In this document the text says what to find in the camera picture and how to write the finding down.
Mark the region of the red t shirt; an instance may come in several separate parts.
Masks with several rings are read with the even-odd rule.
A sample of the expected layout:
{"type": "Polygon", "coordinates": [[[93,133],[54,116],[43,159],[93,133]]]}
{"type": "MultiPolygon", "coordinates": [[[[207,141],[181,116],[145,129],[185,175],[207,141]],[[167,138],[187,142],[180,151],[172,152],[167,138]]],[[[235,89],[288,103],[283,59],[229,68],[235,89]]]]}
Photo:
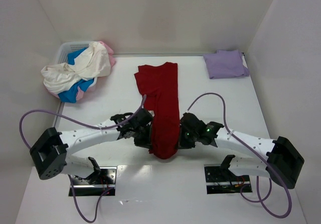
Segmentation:
{"type": "Polygon", "coordinates": [[[180,135],[178,65],[142,65],[134,74],[138,91],[146,95],[144,108],[154,112],[151,131],[151,154],[166,160],[176,152],[180,135]]]}

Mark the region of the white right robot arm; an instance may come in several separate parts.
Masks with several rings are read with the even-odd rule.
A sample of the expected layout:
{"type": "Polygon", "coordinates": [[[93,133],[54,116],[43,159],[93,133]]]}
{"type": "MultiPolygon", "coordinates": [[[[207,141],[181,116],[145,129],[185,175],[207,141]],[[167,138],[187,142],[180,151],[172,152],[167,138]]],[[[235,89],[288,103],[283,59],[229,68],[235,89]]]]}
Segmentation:
{"type": "Polygon", "coordinates": [[[221,123],[206,124],[194,114],[185,113],[180,120],[178,148],[191,149],[196,142],[244,154],[245,157],[228,155],[221,164],[222,169],[235,176],[266,177],[288,189],[294,189],[304,164],[303,156],[285,137],[264,139],[228,131],[221,123]]]}

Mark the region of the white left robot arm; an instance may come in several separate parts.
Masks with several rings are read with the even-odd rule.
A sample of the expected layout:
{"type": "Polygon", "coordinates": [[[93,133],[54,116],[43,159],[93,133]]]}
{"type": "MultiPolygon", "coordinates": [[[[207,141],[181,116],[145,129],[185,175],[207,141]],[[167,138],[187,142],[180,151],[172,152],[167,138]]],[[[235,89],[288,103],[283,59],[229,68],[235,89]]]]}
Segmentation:
{"type": "Polygon", "coordinates": [[[81,158],[74,154],[106,142],[133,138],[134,144],[151,149],[152,114],[141,108],[137,113],[114,115],[94,128],[59,132],[46,129],[30,149],[30,155],[41,180],[58,174],[84,179],[89,184],[101,178],[101,168],[93,157],[81,158]]]}

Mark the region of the folded purple t shirt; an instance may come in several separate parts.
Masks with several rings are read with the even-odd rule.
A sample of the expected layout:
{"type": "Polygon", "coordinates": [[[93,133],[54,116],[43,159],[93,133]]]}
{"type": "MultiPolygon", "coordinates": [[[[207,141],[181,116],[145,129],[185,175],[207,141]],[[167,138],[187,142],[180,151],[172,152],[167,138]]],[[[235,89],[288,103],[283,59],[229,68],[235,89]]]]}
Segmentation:
{"type": "Polygon", "coordinates": [[[243,54],[239,50],[218,50],[203,55],[210,79],[238,78],[249,76],[248,68],[243,64],[243,54]]]}

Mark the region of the blue t shirt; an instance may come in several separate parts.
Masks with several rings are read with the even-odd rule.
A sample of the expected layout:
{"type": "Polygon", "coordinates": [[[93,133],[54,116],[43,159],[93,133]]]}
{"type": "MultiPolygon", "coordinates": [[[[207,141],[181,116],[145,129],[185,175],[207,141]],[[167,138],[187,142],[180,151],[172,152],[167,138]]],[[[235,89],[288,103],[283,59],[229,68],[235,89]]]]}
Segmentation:
{"type": "MultiPolygon", "coordinates": [[[[82,48],[78,51],[69,53],[67,56],[68,65],[75,65],[75,58],[77,58],[86,48],[82,48]]],[[[84,93],[96,83],[96,79],[90,80],[78,80],[74,83],[68,90],[63,91],[58,94],[61,102],[76,103],[77,100],[81,99],[84,93]]]]}

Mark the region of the cream white t shirt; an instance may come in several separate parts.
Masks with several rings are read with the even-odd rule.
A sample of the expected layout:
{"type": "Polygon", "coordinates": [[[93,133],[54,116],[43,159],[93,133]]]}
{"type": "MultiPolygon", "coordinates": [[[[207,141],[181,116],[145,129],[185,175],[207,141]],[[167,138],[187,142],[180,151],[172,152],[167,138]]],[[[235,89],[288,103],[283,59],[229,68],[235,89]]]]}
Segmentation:
{"type": "Polygon", "coordinates": [[[68,90],[78,80],[108,76],[115,64],[113,50],[102,42],[92,42],[82,53],[84,54],[90,49],[94,50],[94,55],[89,63],[79,60],[81,57],[79,55],[75,58],[75,65],[61,63],[45,66],[41,70],[41,74],[44,77],[46,89],[53,94],[59,94],[68,90]]]}

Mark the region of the white plastic laundry basket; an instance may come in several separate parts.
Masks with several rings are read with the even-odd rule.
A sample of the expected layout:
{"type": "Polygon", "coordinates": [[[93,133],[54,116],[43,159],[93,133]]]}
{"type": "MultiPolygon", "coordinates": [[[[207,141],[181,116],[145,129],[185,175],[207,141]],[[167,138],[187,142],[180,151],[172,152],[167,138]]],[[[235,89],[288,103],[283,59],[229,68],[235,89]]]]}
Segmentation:
{"type": "MultiPolygon", "coordinates": [[[[52,65],[68,63],[68,54],[81,50],[83,48],[88,48],[92,42],[93,41],[75,41],[75,42],[63,43],[59,47],[55,55],[55,58],[52,62],[52,65]]],[[[93,55],[94,55],[94,50],[90,49],[84,54],[81,53],[80,54],[81,57],[79,60],[84,60],[85,63],[89,63],[92,60],[93,55]]]]}

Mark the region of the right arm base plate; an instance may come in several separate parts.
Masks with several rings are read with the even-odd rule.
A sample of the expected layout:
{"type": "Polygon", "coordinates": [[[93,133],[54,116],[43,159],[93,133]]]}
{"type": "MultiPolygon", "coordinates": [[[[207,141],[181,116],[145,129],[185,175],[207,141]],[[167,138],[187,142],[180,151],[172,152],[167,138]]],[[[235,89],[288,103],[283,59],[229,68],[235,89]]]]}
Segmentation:
{"type": "Polygon", "coordinates": [[[252,187],[248,175],[236,176],[220,165],[205,165],[205,181],[207,194],[251,193],[252,187]]]}

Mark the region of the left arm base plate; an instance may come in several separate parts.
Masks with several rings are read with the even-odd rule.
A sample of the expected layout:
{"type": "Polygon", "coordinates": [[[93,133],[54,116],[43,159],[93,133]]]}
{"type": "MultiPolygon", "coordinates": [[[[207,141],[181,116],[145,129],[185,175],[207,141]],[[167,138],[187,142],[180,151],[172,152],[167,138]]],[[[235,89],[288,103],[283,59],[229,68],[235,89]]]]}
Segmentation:
{"type": "Polygon", "coordinates": [[[85,179],[72,176],[75,196],[100,196],[108,190],[106,196],[115,195],[117,167],[101,167],[101,176],[93,183],[89,184],[85,179]]]}

